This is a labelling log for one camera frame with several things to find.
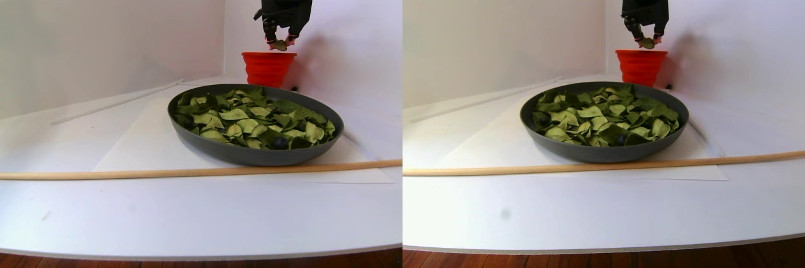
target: dark gray pan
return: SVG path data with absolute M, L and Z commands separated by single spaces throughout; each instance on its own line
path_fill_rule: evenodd
M 583 93 L 595 92 L 595 90 L 598 90 L 601 87 L 621 87 L 623 85 L 624 83 L 619 82 L 596 81 L 567 84 L 561 87 L 555 87 L 552 90 L 556 92 L 567 91 L 571 93 Z M 520 120 L 523 122 L 523 125 L 525 125 L 526 131 L 529 135 L 531 135 L 531 138 L 534 139 L 536 145 L 539 145 L 540 147 L 543 147 L 546 150 L 549 150 L 552 153 L 564 158 L 581 162 L 590 162 L 590 164 L 613 164 L 613 162 L 635 161 L 658 153 L 661 150 L 665 150 L 671 144 L 676 142 L 676 139 L 679 138 L 679 135 L 682 135 L 682 131 L 685 130 L 687 120 L 690 117 L 690 112 L 688 112 L 687 107 L 685 104 L 682 104 L 682 101 L 679 101 L 679 99 L 674 98 L 672 95 L 662 92 L 661 90 L 635 84 L 636 96 L 641 96 L 642 98 L 654 98 L 657 101 L 668 105 L 668 108 L 679 113 L 679 129 L 675 133 L 657 141 L 638 145 L 628 145 L 627 147 L 587 147 L 587 145 L 572 145 L 549 139 L 533 130 L 535 129 L 535 125 L 532 113 L 537 101 L 540 99 L 540 96 L 543 95 L 543 93 L 544 92 L 537 94 L 537 96 L 529 99 L 529 101 L 527 101 L 520 109 Z
M 207 93 L 212 95 L 220 95 L 234 89 L 254 89 L 257 85 L 251 84 L 213 84 L 203 87 L 195 87 L 195 89 L 187 90 L 194 96 L 204 96 Z M 179 138 L 185 145 L 189 145 L 196 150 L 199 150 L 214 158 L 221 159 L 233 164 L 240 165 L 257 165 L 258 167 L 279 167 L 280 165 L 296 165 L 302 162 L 309 161 L 320 155 L 324 155 L 340 138 L 344 132 L 344 121 L 336 113 L 335 110 L 330 109 L 327 105 L 317 101 L 316 99 L 309 98 L 282 89 L 274 89 L 274 87 L 265 87 L 264 95 L 269 99 L 288 99 L 294 101 L 308 109 L 322 114 L 328 120 L 332 121 L 336 127 L 334 132 L 334 139 L 322 145 L 309 147 L 299 150 L 257 150 L 248 147 L 239 147 L 238 145 L 227 145 L 221 142 L 216 142 L 202 136 L 195 135 L 195 133 L 184 129 L 182 125 L 178 124 L 175 119 L 174 113 L 176 105 L 179 102 L 179 96 L 176 95 L 167 105 L 167 114 L 173 123 L 173 128 L 178 133 Z

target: white backdrop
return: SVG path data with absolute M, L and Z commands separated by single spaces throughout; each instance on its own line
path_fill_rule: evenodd
M 404 106 L 604 72 L 604 0 L 403 0 Z
M 285 86 L 327 102 L 400 115 L 402 0 L 313 0 Z M 226 0 L 225 75 L 245 77 L 242 52 L 268 46 L 259 21 L 259 0 Z M 285 38 L 282 30 L 279 38 Z
M 0 0 L 0 118 L 221 75 L 224 0 Z
M 669 57 L 658 84 L 737 109 L 799 120 L 805 112 L 802 0 L 670 0 L 657 50 Z M 620 75 L 615 49 L 634 48 L 607 0 L 607 73 Z

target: pile of leaves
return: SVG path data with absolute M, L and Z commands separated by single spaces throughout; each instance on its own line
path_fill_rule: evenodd
M 652 98 L 637 98 L 635 87 L 602 87 L 572 94 L 544 92 L 534 107 L 537 133 L 590 147 L 622 147 L 665 138 L 679 129 L 679 114 Z
M 294 150 L 329 142 L 333 122 L 287 99 L 264 96 L 264 88 L 232 90 L 224 95 L 179 98 L 174 118 L 185 129 L 214 141 L 240 147 Z

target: orange collapsible cup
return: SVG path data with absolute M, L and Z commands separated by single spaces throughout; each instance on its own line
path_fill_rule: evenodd
M 267 87 L 280 87 L 296 53 L 243 52 L 247 63 L 247 82 Z
M 623 82 L 653 87 L 657 81 L 662 61 L 668 52 L 664 50 L 615 50 L 621 61 Z

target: wooden dowel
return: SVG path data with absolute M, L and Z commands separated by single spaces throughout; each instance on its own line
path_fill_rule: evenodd
M 131 170 L 131 171 L 90 171 L 64 173 L 0 173 L 0 180 L 100 180 L 100 179 L 143 179 L 207 176 L 244 176 L 285 173 L 306 173 L 316 171 L 362 170 L 367 168 L 400 167 L 402 159 L 354 164 L 293 165 L 293 167 L 231 167 L 201 170 Z
M 756 162 L 772 162 L 801 158 L 805 158 L 805 150 L 768 155 L 650 162 L 625 162 L 624 164 L 565 164 L 534 165 L 534 167 L 403 169 L 402 173 L 403 176 L 492 176 L 595 170 L 635 170 L 659 167 L 697 167 L 697 165 L 756 164 Z

